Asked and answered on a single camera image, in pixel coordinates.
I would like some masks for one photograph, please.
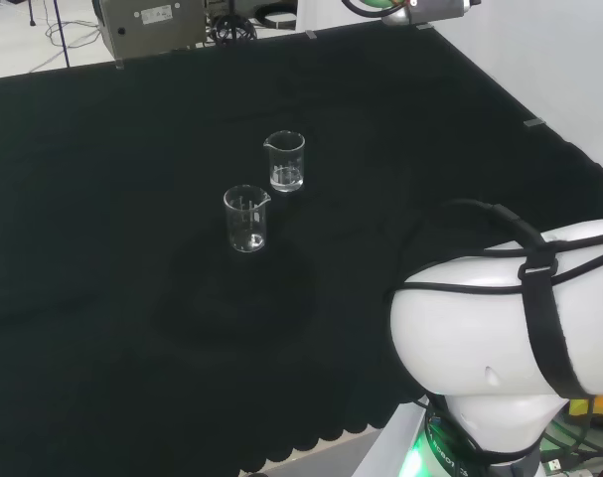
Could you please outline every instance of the black strap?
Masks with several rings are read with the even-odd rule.
[[[555,247],[550,244],[530,255],[520,267],[528,340],[541,374],[558,395],[589,398],[572,369],[559,321],[551,282],[557,267]]]

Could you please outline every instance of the gray machine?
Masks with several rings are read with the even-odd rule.
[[[202,0],[93,0],[93,9],[117,60],[194,48],[206,39]]]

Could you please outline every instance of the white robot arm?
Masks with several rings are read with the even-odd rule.
[[[482,3],[482,0],[360,0],[365,5],[382,9],[371,11],[356,6],[353,0],[342,1],[357,15],[382,18],[388,25],[409,25],[458,18],[472,6]]]
[[[499,463],[530,454],[569,398],[603,395],[603,221],[542,237],[542,266],[505,243],[409,276],[391,307],[405,367]]]

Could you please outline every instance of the tripod leg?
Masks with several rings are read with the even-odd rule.
[[[63,53],[65,53],[65,63],[70,67],[70,57],[67,54],[67,45],[65,44],[65,34],[63,33],[63,24],[61,23],[61,14],[59,13],[59,2],[54,0],[54,9],[56,10],[56,19],[59,22],[59,32],[61,32],[61,42],[63,43]]]
[[[30,26],[36,27],[36,22],[34,21],[34,12],[32,11],[32,0],[27,0],[27,4],[30,7]]]

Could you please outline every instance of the yellow component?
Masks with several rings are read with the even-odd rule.
[[[573,399],[570,402],[568,413],[572,416],[586,415],[588,412],[588,401],[586,399]],[[592,413],[595,415],[603,415],[603,396],[595,398],[595,403],[592,408]]]

